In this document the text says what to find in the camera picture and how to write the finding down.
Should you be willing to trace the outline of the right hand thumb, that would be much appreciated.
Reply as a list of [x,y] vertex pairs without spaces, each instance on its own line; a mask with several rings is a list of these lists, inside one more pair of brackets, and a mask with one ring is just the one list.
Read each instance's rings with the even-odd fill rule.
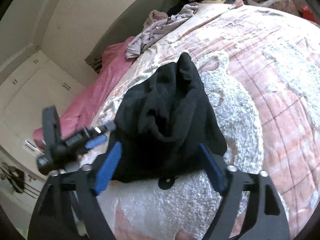
[[176,233],[175,240],[195,240],[195,238],[191,234],[180,230]]

